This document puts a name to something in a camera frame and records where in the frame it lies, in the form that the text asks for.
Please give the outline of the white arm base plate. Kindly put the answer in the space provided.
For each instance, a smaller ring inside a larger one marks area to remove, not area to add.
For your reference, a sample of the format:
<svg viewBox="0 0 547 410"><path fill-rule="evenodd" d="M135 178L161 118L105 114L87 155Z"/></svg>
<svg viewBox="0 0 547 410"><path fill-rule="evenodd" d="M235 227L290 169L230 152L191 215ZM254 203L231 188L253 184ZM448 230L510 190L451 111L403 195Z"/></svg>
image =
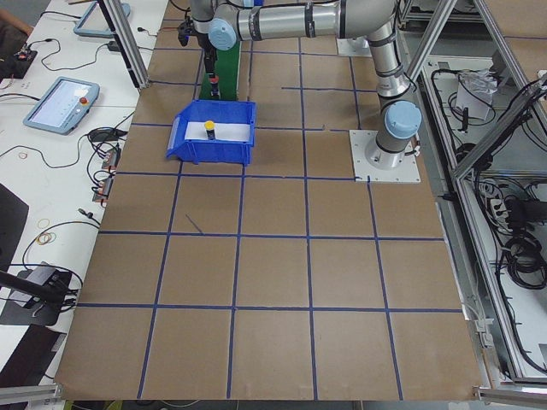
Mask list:
<svg viewBox="0 0 547 410"><path fill-rule="evenodd" d="M411 143L396 154L376 144L375 130L350 130L350 147L356 182L419 184L421 176Z"/></svg>
<svg viewBox="0 0 547 410"><path fill-rule="evenodd" d="M340 56L372 56L369 43L364 37L338 38L337 49Z"/></svg>

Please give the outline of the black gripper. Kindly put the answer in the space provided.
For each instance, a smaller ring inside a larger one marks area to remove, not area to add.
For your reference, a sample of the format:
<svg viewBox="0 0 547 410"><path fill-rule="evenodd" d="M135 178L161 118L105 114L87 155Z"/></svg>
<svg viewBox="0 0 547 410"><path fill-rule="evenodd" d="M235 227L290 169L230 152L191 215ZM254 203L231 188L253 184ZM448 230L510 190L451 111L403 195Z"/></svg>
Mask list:
<svg viewBox="0 0 547 410"><path fill-rule="evenodd" d="M209 36L206 33L197 34L197 42L204 52L204 68L208 77L214 78L215 74L215 62L216 62L216 48L211 44Z"/></svg>

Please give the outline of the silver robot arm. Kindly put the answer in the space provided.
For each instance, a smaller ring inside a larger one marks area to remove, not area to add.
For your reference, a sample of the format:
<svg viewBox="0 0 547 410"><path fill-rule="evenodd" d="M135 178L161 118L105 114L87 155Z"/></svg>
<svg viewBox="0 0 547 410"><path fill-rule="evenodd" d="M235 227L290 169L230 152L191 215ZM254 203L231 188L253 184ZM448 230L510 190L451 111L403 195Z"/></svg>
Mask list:
<svg viewBox="0 0 547 410"><path fill-rule="evenodd" d="M395 1L298 1L264 5L259 1L192 1L178 27L181 45L197 39L214 98L220 96L215 62L218 51L242 41L334 36L341 56L368 56L377 76L382 127L364 154L377 169L399 167L421 125L420 110L406 96L413 84L397 52Z"/></svg>

